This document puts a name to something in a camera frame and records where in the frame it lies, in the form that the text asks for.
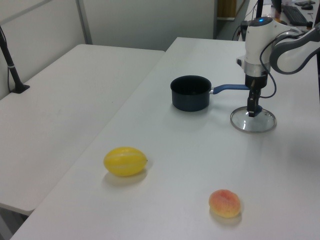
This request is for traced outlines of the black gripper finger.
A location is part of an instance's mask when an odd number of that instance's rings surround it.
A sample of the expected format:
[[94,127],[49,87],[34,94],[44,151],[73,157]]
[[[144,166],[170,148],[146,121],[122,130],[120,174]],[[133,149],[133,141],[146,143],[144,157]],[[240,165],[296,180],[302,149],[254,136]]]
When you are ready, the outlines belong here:
[[250,117],[255,117],[257,113],[257,89],[251,87],[247,98],[247,111]]
[[261,106],[259,105],[260,95],[261,95],[261,89],[257,88],[254,91],[254,97],[255,97],[254,110],[255,110],[255,113],[260,113],[261,112]]

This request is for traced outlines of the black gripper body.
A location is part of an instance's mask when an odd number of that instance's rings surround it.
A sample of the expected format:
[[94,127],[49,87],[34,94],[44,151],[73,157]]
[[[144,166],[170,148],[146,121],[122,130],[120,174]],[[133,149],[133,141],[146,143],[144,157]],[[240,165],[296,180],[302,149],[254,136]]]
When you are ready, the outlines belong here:
[[245,86],[249,89],[251,88],[252,84],[254,88],[262,89],[267,85],[268,76],[266,74],[262,76],[250,76],[245,75]]

